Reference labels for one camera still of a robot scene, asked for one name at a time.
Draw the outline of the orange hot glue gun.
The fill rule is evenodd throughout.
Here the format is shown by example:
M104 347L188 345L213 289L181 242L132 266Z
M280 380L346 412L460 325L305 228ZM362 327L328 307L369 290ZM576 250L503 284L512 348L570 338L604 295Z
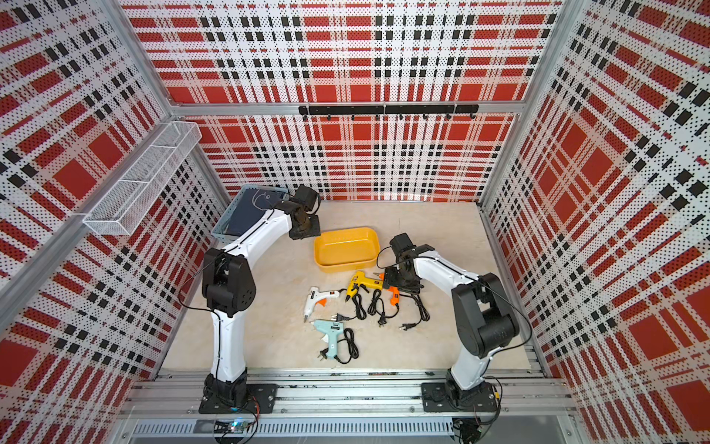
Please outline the orange hot glue gun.
M391 293L391 297L389 299L389 303L396 308L396 311L394 314L389 315L386 312L386 305L382 296L383 291L382 290L374 290L373 291L373 297L372 301L369 304L366 314L368 316L375 316L377 325L379 327L384 327L388 323L388 320L395 318L400 311L400 300L402 298L406 300L412 301L419 313L419 320L416 322L412 323L403 323L400 325L399 329L402 331L408 331L415 329L418 327L421 323L429 322L431 319L431 315L429 314L427 308L425 307L425 304L423 303L422 296L418 293L401 293L399 289L395 287L391 287L388 289L388 292Z

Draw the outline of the yellow hot glue gun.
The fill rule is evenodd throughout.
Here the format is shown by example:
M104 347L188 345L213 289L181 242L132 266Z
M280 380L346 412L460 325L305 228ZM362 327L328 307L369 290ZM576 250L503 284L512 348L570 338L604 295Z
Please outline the yellow hot glue gun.
M352 301L355 306L354 319L364 320L367 318L367 313L362 303L360 290L383 290L383 282L380 279L371 279L366 277L365 273L358 271L352 277L348 288L346 289L345 301Z

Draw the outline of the yellow storage box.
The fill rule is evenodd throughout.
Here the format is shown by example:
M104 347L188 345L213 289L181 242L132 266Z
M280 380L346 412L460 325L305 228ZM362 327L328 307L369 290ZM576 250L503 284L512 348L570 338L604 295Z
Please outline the yellow storage box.
M324 273L373 268L379 252L378 235L368 227L327 231L314 241L314 260Z

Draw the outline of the light blue hot glue gun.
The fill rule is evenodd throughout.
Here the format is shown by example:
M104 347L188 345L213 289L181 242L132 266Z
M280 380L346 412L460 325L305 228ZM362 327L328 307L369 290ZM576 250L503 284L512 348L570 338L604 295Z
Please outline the light blue hot glue gun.
M318 354L321 360L334 360L345 366L360 357L360 350L355 342L355 331L351 327L345 327L341 322L321 319L312 321L311 325L323 335L323 341L327 343L327 347ZM347 358L341 358L338 354L340 343L347 346L349 355Z

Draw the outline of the white hot glue gun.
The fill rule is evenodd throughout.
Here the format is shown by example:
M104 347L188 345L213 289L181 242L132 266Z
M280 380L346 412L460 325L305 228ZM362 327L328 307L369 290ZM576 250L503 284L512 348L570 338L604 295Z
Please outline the white hot glue gun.
M329 300L338 298L342 292L345 292L345 289L322 292L318 287L310 288L303 309L303 321L307 322L310 319L316 305L326 305Z

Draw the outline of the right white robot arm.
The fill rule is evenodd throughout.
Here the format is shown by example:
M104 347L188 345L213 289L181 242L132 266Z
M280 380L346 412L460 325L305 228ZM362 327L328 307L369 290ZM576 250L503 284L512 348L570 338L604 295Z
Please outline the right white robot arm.
M445 259L428 244L416 245L409 235L395 236L389 247L395 256L385 268L384 283L410 296L425 283L450 296L460 354L449 368L449 385L459 392L476 389L495 354L520 334L516 307L493 273L477 275Z

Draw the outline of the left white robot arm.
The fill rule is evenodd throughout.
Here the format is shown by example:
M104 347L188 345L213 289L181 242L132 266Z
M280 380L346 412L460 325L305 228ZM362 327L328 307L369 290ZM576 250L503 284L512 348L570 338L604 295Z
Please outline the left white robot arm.
M211 249L203 264L202 293L214 329L213 363L204 395L227 408L247 403L245 318L257 287L253 266L284 236L294 241L321 234L321 196L301 185L292 194L277 187L248 185L217 226L229 243Z

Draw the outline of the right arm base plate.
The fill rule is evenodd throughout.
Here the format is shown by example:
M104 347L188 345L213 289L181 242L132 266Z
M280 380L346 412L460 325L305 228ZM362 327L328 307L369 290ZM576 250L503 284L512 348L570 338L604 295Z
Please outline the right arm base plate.
M497 397L493 385L483 382L460 390L453 381L421 384L423 410L427 413L494 413Z

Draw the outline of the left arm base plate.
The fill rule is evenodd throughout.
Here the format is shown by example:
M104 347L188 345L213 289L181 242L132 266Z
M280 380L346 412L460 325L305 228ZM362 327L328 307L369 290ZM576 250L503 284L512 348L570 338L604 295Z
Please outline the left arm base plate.
M277 384L205 385L198 412L200 414L233 414L253 412L271 414L277 397Z

